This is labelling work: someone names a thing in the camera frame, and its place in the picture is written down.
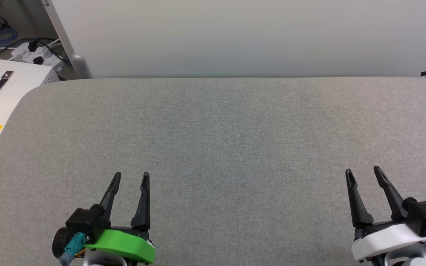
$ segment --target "blue cable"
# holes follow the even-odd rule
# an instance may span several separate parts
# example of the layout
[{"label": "blue cable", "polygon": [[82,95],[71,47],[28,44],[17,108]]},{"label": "blue cable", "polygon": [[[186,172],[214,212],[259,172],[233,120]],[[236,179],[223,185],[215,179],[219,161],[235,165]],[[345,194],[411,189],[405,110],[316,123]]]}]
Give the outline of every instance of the blue cable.
[{"label": "blue cable", "polygon": [[0,47],[6,47],[17,38],[17,31],[7,25],[7,21],[3,17],[0,19],[4,21],[0,21]]}]

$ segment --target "power plug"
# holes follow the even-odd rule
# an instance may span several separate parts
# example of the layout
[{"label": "power plug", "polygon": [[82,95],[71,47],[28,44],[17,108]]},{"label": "power plug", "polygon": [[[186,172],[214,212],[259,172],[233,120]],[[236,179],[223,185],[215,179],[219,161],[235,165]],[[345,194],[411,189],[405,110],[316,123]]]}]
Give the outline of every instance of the power plug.
[{"label": "power plug", "polygon": [[65,66],[65,62],[60,60],[47,47],[37,47],[29,42],[24,42],[11,55],[15,61],[43,66],[51,66],[55,71],[60,72]]}]

